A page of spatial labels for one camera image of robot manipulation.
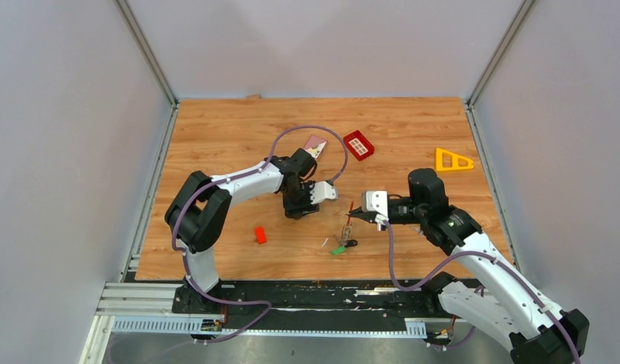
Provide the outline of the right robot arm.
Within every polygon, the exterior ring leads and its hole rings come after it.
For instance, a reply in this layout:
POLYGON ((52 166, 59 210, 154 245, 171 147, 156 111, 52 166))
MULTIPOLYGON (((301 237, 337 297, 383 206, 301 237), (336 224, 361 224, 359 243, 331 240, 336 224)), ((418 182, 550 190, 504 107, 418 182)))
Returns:
POLYGON ((432 168, 407 177, 409 195, 393 198, 365 191, 349 216, 376 224, 389 235, 390 280, 399 290, 426 290, 423 310, 458 316, 509 351, 514 363, 579 363, 590 323, 579 310, 565 310, 515 269, 465 210, 449 203, 445 184, 432 168), (398 224, 416 224, 428 242, 446 254, 418 283, 401 284, 394 270, 398 224))

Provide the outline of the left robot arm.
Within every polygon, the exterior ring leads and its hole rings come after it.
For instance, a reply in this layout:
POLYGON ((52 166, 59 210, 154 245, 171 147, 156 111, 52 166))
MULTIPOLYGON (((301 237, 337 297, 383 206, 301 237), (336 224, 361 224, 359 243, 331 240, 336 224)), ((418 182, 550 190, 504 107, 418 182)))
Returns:
POLYGON ((316 160, 305 150, 291 156, 271 156, 257 165, 223 176, 194 171, 169 205, 164 221, 172 233, 172 247, 181 252, 186 281, 193 287, 192 304, 200 312, 214 312, 221 293, 214 288, 219 276, 213 246, 223 230, 230 209, 268 193, 280 193, 287 218, 300 219, 317 212, 311 201, 316 182, 310 178, 316 160))

